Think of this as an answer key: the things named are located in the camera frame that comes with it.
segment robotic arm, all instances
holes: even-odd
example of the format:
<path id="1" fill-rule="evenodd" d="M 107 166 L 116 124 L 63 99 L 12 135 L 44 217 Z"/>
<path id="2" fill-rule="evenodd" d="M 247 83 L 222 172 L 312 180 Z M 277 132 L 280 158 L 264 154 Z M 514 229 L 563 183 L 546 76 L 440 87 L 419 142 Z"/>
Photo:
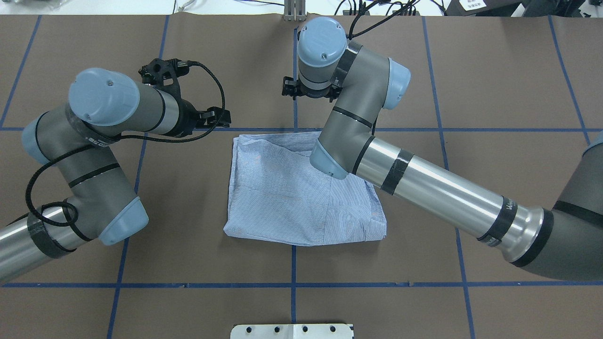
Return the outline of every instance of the robotic arm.
<path id="1" fill-rule="evenodd" d="M 128 130 L 181 138 L 195 128 L 228 127 L 227 110 L 197 111 L 181 98 L 177 78 L 191 66 L 209 71 L 197 62 L 155 59 L 140 69 L 140 84 L 118 72 L 87 69 L 72 83 L 68 103 L 23 130 L 25 150 L 42 165 L 64 158 L 57 166 L 73 196 L 65 200 L 71 205 L 55 203 L 37 209 L 49 220 L 29 213 L 0 230 L 0 284 L 95 238 L 112 245 L 147 225 L 140 198 L 108 146 L 139 138 L 121 135 Z M 165 80 L 173 83 L 164 85 Z"/>
<path id="2" fill-rule="evenodd" d="M 553 279 L 603 279 L 603 133 L 552 210 L 527 208 L 371 134 L 381 108 L 393 109 L 410 72 L 347 40 L 335 20 L 309 21 L 298 39 L 299 80 L 283 95 L 336 99 L 310 157 L 337 179 L 355 174 L 502 252 L 505 260 Z"/>

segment white paper sticker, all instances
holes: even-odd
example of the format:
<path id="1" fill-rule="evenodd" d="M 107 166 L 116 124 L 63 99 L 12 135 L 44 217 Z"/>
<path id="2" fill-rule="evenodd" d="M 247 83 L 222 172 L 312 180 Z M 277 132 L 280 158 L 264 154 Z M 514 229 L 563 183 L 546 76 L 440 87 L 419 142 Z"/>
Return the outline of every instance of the white paper sticker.
<path id="1" fill-rule="evenodd" d="M 486 7 L 484 0 L 459 0 L 465 11 L 472 11 L 478 8 Z"/>

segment white bracket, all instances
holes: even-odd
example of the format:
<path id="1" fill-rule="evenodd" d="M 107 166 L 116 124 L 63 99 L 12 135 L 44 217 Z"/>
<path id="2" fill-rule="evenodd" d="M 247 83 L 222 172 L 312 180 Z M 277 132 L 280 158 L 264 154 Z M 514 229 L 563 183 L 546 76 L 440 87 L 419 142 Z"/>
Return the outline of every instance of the white bracket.
<path id="1" fill-rule="evenodd" d="M 354 339 L 352 324 L 237 325 L 230 339 Z"/>
<path id="2" fill-rule="evenodd" d="M 306 21 L 306 0 L 285 0 L 285 21 Z"/>

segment folded cloth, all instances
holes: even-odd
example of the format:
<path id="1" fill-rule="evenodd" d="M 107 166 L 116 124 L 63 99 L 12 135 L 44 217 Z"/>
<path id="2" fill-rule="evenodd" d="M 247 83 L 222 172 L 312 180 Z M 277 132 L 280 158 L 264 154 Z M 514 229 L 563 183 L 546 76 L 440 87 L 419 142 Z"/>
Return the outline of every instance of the folded cloth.
<path id="1" fill-rule="evenodd" d="M 234 139 L 227 235 L 298 246 L 385 237 L 387 222 L 373 185 L 352 175 L 333 179 L 310 164 L 319 135 Z"/>

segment light blue cap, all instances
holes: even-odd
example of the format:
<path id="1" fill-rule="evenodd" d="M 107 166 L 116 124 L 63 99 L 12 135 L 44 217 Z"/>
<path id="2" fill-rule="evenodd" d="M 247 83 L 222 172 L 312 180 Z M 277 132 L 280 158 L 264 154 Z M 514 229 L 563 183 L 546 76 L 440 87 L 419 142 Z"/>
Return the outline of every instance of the light blue cap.
<path id="1" fill-rule="evenodd" d="M 318 140 L 316 140 L 312 154 L 310 154 L 310 164 L 335 179 L 343 180 L 347 177 L 347 171 L 331 157 Z"/>
<path id="2" fill-rule="evenodd" d="M 69 105 L 83 121 L 114 126 L 134 114 L 140 92 L 134 80 L 119 72 L 89 68 L 80 72 L 69 88 Z"/>
<path id="3" fill-rule="evenodd" d="M 411 82 L 411 71 L 400 65 L 391 58 L 390 60 L 390 80 L 387 84 L 387 96 L 385 97 L 384 109 L 394 109 L 408 88 Z"/>
<path id="4" fill-rule="evenodd" d="M 140 231 L 148 222 L 149 217 L 140 202 L 140 197 L 136 197 L 113 218 L 98 238 L 107 246 L 113 245 Z"/>
<path id="5" fill-rule="evenodd" d="M 37 143 L 37 123 L 40 121 L 40 118 L 41 116 L 30 122 L 30 124 L 23 129 L 23 133 L 21 134 L 21 144 L 23 144 L 23 148 L 27 154 L 30 155 L 30 157 L 44 165 L 50 160 L 48 160 L 44 154 L 42 154 L 42 151 L 40 151 L 40 147 Z"/>
<path id="6" fill-rule="evenodd" d="M 300 33 L 297 55 L 310 67 L 325 67 L 339 60 L 346 51 L 346 31 L 330 17 L 310 20 Z"/>
<path id="7" fill-rule="evenodd" d="M 584 153 L 586 153 L 589 149 L 591 149 L 599 144 L 603 144 L 603 131 L 601 131 L 601 133 L 599 133 L 597 138 L 595 140 L 593 140 L 593 142 L 590 143 L 590 145 L 584 150 Z"/>

